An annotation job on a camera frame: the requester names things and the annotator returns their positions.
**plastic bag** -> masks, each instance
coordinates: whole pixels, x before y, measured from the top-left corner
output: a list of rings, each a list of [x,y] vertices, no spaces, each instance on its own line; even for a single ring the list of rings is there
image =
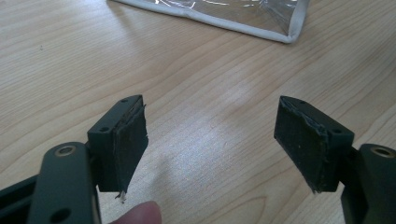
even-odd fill
[[[115,0],[257,37],[292,43],[309,0]]]

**metal rivet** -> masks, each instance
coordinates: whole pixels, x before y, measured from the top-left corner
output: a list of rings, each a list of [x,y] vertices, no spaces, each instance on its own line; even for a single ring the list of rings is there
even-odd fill
[[[396,154],[384,147],[372,147],[371,148],[372,152],[374,152],[374,154],[381,156],[381,157],[385,157],[385,158],[396,158]]]
[[[56,149],[55,156],[63,157],[72,154],[76,150],[75,146],[64,146]]]

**clamp jaw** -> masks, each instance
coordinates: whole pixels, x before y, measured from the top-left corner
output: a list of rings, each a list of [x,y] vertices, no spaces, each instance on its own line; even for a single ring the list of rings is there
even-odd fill
[[[0,223],[101,223],[96,186],[126,193],[149,139],[141,95],[118,101],[86,144],[50,149],[40,174],[0,191]]]
[[[352,147],[354,133],[305,101],[281,96],[275,139],[314,192],[337,190],[346,223],[396,223],[396,151]]]

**fingertip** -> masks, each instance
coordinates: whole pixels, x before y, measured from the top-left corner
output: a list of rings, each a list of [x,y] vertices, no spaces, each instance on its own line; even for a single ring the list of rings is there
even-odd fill
[[[161,224],[161,208],[154,202],[141,203],[125,215],[113,222],[113,224]]]

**wooden table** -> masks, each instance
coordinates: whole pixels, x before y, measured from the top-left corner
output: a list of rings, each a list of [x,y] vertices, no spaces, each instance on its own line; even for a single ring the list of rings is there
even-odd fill
[[[0,189],[44,153],[85,142],[119,99],[143,94],[149,146],[107,223],[156,201],[164,223],[343,223],[273,138],[280,95],[396,148],[396,4],[312,1],[297,43],[93,0],[0,1]]]

